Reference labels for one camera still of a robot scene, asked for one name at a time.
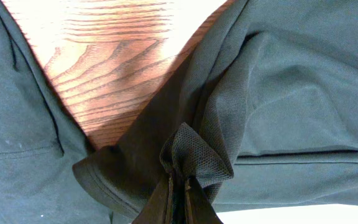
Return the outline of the black polo shirt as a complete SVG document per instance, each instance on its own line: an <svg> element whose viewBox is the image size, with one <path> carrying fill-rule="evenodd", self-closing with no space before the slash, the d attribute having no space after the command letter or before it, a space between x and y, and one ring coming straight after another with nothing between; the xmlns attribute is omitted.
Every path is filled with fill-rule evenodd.
<svg viewBox="0 0 358 224"><path fill-rule="evenodd" d="M358 205L358 1L236 1L114 146L73 166L131 222L160 179L186 223L195 177L219 212Z"/></svg>

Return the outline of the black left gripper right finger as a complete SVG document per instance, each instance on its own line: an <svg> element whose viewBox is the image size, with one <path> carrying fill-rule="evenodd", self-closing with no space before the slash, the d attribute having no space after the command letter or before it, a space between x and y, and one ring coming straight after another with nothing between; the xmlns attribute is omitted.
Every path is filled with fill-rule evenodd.
<svg viewBox="0 0 358 224"><path fill-rule="evenodd" d="M223 224L195 177L185 182L185 217L187 224Z"/></svg>

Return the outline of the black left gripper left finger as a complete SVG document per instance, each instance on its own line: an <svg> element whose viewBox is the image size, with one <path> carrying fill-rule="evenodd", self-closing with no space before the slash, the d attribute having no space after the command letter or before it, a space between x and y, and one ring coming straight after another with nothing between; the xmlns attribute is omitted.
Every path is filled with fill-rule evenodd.
<svg viewBox="0 0 358 224"><path fill-rule="evenodd" d="M173 216L173 180L160 179L148 202L132 224L171 224Z"/></svg>

